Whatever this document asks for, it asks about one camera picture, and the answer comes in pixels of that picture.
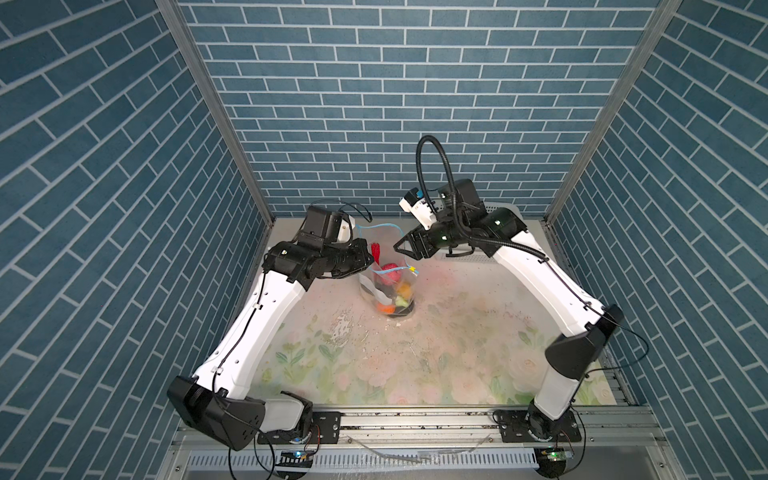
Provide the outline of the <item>yellow potato toy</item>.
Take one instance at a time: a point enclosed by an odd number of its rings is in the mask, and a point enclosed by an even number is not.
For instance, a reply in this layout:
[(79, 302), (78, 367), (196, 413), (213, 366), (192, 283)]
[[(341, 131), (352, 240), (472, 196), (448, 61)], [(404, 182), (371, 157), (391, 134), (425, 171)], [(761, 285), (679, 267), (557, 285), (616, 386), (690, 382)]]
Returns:
[(413, 296), (413, 288), (410, 283), (403, 281), (396, 287), (396, 293), (404, 300), (410, 301)]

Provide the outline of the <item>clear zip top bag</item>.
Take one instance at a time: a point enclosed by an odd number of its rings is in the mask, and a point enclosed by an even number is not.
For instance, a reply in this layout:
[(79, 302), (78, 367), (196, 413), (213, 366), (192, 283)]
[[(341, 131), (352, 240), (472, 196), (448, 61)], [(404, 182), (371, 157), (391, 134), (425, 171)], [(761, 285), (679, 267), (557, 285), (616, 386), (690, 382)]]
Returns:
[(384, 222), (357, 226), (355, 234), (367, 242), (373, 257), (373, 263), (357, 276), (360, 295), (381, 315), (409, 316), (415, 308), (419, 272), (409, 257), (394, 248), (405, 232), (395, 223)]

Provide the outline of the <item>orange crinkled food toy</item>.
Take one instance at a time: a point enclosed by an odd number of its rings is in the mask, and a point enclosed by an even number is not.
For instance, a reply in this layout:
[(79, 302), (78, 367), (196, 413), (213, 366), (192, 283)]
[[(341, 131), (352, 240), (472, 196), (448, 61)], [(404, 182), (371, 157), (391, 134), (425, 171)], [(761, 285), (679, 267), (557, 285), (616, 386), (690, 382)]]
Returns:
[(377, 304), (377, 310), (385, 315), (394, 315), (397, 312), (397, 307), (395, 304)]

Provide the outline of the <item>red chili pepper toy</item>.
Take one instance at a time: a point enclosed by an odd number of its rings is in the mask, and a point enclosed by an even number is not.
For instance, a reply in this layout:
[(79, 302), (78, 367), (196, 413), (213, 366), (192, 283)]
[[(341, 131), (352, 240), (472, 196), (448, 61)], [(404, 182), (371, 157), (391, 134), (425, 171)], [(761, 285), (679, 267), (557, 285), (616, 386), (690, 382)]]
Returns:
[(373, 256), (374, 263), (377, 266), (381, 266), (381, 262), (380, 262), (380, 260), (381, 260), (381, 245), (379, 243), (374, 242), (374, 243), (372, 243), (370, 245), (370, 247), (371, 247), (371, 254)]

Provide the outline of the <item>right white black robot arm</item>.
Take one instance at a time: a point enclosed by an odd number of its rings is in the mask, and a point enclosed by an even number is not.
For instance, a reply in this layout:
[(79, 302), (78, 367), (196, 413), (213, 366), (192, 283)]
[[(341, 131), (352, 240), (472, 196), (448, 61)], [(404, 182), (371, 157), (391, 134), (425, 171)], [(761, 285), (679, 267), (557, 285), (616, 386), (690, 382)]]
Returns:
[(524, 221), (513, 211), (471, 207), (468, 216), (458, 208), (433, 212), (424, 199), (414, 204), (402, 199), (400, 208), (419, 226), (394, 248), (421, 260), (439, 250), (467, 244), (505, 267), (545, 307), (560, 335), (545, 350), (548, 367), (526, 414), (528, 431), (539, 441), (556, 437), (568, 422), (567, 411), (588, 372), (599, 357), (623, 312), (588, 294), (541, 248)]

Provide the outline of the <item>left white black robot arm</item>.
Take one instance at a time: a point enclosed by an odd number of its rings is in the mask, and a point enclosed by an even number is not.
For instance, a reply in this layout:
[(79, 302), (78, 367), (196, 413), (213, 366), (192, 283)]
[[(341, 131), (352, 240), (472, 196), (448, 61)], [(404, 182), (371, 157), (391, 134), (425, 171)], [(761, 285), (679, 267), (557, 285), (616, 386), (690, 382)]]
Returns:
[(240, 451), (262, 432), (306, 434), (311, 403), (283, 393), (249, 396), (251, 382), (280, 325), (316, 280), (344, 279), (373, 263), (362, 238), (314, 248), (281, 241), (265, 255), (254, 294), (210, 356), (191, 376), (175, 377), (167, 396), (189, 427)]

